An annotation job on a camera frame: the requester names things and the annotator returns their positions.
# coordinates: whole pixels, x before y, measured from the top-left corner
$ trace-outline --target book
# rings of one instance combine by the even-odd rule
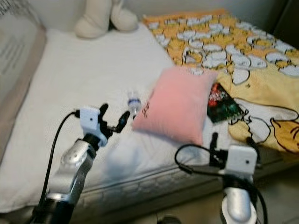
[[[245,113],[220,83],[214,83],[210,92],[207,115],[213,123],[234,119]]]

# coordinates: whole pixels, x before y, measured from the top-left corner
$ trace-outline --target pink pillow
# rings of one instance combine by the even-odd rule
[[[209,93],[217,74],[187,67],[164,70],[148,102],[134,119],[133,130],[201,145]]]

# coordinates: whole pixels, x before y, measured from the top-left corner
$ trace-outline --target black cable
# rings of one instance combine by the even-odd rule
[[[246,179],[242,179],[242,178],[239,178],[235,175],[227,175],[227,174],[219,174],[219,173],[209,173],[209,172],[205,172],[205,171],[198,171],[198,170],[195,170],[194,168],[192,168],[192,166],[188,166],[188,165],[185,165],[183,163],[180,163],[178,160],[177,160],[177,155],[178,153],[184,149],[185,147],[198,147],[200,149],[203,149],[205,151],[208,151],[209,150],[207,148],[204,148],[202,146],[199,146],[199,145],[195,145],[195,144],[187,144],[187,145],[183,145],[181,146],[180,148],[178,148],[178,150],[176,151],[175,155],[174,155],[174,161],[175,163],[178,165],[178,167],[189,173],[189,174],[192,174],[192,173],[195,173],[195,174],[200,174],[200,175],[212,175],[212,176],[221,176],[221,177],[227,177],[227,178],[231,178],[231,179],[234,179],[236,181],[238,181],[239,183],[243,184],[243,185],[247,185],[250,190],[254,191],[258,198],[260,199],[261,201],[261,204],[262,204],[262,209],[263,209],[263,223],[264,224],[268,224],[268,213],[267,213],[267,207],[266,207],[266,202],[261,194],[261,192],[251,183],[249,182],[248,180]]]
[[[49,181],[49,176],[50,176],[50,171],[51,171],[51,166],[52,166],[52,161],[53,161],[53,155],[54,155],[54,150],[55,150],[55,145],[56,145],[56,142],[57,142],[57,138],[59,136],[59,132],[63,126],[63,124],[65,123],[65,121],[71,116],[71,115],[76,115],[76,112],[71,112],[69,113],[68,115],[65,116],[65,118],[61,121],[57,131],[56,131],[56,134],[55,134],[55,137],[54,137],[54,140],[53,140],[53,143],[52,143],[52,148],[51,148],[51,153],[50,153],[50,158],[49,158],[49,163],[48,163],[48,168],[47,168],[47,172],[46,172],[46,177],[45,177],[45,180],[44,180],[44,183],[43,183],[43,191],[42,191],[42,194],[41,194],[41,198],[39,200],[39,203],[38,205],[33,209],[33,215],[31,216],[31,218],[26,222],[26,224],[30,224],[34,218],[35,218],[35,213],[39,210],[41,210],[41,207],[43,205],[43,202],[46,198],[46,192],[47,192],[47,186],[48,186],[48,181]]]
[[[71,115],[75,115],[75,112],[71,112],[68,115],[65,116],[65,118],[61,121],[57,132],[55,134],[54,140],[53,140],[53,144],[52,144],[52,148],[51,148],[51,153],[50,153],[50,158],[49,158],[49,163],[48,163],[48,168],[47,168],[47,173],[46,173],[46,177],[45,177],[45,181],[43,183],[43,191],[42,191],[42,195],[41,198],[39,200],[38,203],[38,208],[41,207],[41,205],[43,204],[45,197],[46,197],[46,191],[47,191],[47,186],[48,186],[48,181],[49,181],[49,176],[50,176],[50,171],[51,171],[51,166],[52,166],[52,161],[53,161],[53,155],[54,155],[54,149],[55,149],[55,145],[56,145],[56,141],[59,135],[59,132],[64,124],[64,122],[71,116]]]

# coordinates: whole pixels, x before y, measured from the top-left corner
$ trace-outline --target cartoon print blanket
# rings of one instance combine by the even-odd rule
[[[220,71],[221,85],[245,112],[233,138],[299,153],[299,51],[224,10],[145,17],[176,65]]]

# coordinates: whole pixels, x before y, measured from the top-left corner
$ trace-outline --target stuffed animal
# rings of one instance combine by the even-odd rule
[[[87,0],[85,14],[75,25],[75,34],[82,38],[100,37],[108,31],[110,20],[120,31],[138,27],[137,16],[123,8],[123,0]]]

